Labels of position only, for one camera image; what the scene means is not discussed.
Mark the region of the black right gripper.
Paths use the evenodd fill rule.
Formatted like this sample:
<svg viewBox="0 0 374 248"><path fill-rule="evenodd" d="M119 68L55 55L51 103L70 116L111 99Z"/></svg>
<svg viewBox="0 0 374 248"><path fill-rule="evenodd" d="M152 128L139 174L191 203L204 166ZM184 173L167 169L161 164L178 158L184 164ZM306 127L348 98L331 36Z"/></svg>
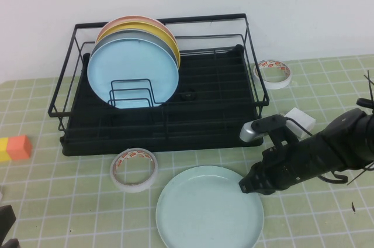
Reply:
<svg viewBox="0 0 374 248"><path fill-rule="evenodd" d="M271 195L324 173L324 140L313 135L299 141L290 131L269 134L272 150L252 165L246 181L238 184L245 194Z"/></svg>

